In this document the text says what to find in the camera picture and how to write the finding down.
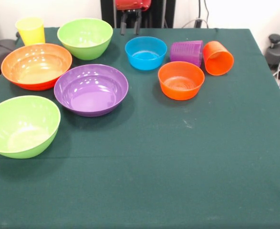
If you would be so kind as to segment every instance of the white wall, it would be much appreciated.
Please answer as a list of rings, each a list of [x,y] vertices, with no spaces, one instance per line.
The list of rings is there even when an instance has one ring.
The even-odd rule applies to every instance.
[[[206,11],[201,0],[201,17]],[[210,28],[249,28],[264,52],[268,36],[280,34],[280,0],[206,0]],[[176,0],[174,27],[180,28],[198,17],[198,0]]]
[[[206,18],[201,1],[201,17]],[[280,34],[280,0],[206,1],[210,28],[250,28],[262,51],[269,45],[269,34]],[[197,4],[198,0],[176,0],[175,28],[198,16]],[[0,39],[15,39],[14,24],[26,16],[42,17],[45,27],[61,26],[75,18],[102,17],[100,0],[0,0]]]
[[[15,22],[37,16],[45,27],[59,27],[76,18],[102,18],[100,0],[0,0],[0,40],[16,39]]]

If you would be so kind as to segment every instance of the purple bowl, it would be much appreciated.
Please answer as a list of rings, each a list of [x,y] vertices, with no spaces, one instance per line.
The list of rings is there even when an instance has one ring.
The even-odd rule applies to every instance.
[[[85,117],[101,116],[113,111],[127,92],[126,77],[119,70],[102,64],[72,68],[54,86],[58,102]]]

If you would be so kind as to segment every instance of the yellow cup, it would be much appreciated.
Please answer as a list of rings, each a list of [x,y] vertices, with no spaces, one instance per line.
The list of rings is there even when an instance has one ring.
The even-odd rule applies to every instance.
[[[43,20],[41,18],[20,19],[16,22],[16,28],[24,45],[45,43]]]

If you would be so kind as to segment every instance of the orange bowl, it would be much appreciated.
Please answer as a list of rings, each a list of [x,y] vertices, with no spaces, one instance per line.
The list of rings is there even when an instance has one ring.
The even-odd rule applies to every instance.
[[[72,56],[56,44],[34,44],[11,52],[3,60],[2,74],[21,88],[42,91],[54,87],[58,78],[69,70]]]
[[[158,77],[162,92],[175,100],[193,98],[205,80],[205,75],[199,67],[184,61],[173,61],[163,65]]]

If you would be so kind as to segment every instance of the black knob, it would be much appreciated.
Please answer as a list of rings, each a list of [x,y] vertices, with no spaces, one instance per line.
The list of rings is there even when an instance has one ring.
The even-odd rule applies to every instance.
[[[277,43],[279,43],[280,42],[280,35],[278,35],[278,34],[271,34],[270,36],[269,36],[269,41],[271,42],[271,43],[273,43],[273,44],[277,44]]]

